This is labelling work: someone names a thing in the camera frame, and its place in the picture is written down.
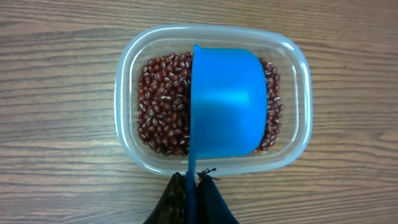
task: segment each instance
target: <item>blue plastic scoop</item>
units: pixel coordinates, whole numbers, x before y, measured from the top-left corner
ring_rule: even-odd
[[[197,220],[196,159],[252,152],[266,126],[266,95],[264,71],[253,53],[194,45],[186,179],[189,223]]]

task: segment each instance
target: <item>clear plastic container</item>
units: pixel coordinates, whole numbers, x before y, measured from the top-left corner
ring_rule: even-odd
[[[144,169],[161,175],[185,173],[188,157],[156,154],[138,138],[137,92],[141,68],[150,58],[201,47],[247,49],[265,57],[278,69],[284,104],[282,128],[267,152],[239,157],[197,160],[197,170],[217,168],[214,175],[242,174],[283,167],[304,151],[312,132],[312,88],[302,51],[283,35],[262,30],[209,25],[167,25],[145,30],[124,49],[116,77],[114,108],[116,130],[130,157]]]

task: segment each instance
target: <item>wood grain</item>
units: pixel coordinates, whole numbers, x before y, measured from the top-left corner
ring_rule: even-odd
[[[159,24],[280,32],[312,70],[293,164],[222,178],[241,223],[396,223],[398,2],[0,0],[0,223],[142,223],[168,177],[125,155],[113,118],[124,46]]]

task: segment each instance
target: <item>rectangular container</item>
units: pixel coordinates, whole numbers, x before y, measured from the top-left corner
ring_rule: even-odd
[[[284,104],[282,128],[267,152],[239,157],[197,160],[197,170],[217,168],[214,175],[242,174],[283,167],[304,151],[312,132],[312,88],[302,51],[283,35],[240,27],[198,24],[158,26],[138,34],[124,49],[116,77],[114,112],[121,144],[136,164],[161,175],[185,173],[188,157],[156,154],[138,138],[137,92],[141,68],[154,57],[201,47],[250,50],[278,69]]]

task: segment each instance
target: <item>pile of beans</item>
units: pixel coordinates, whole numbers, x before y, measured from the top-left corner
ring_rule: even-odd
[[[150,59],[139,77],[138,134],[144,144],[164,156],[187,156],[190,137],[190,52],[171,53]],[[267,80],[267,124],[263,139],[253,153],[274,146],[280,132],[284,106],[278,104],[280,75],[263,58],[260,62]]]

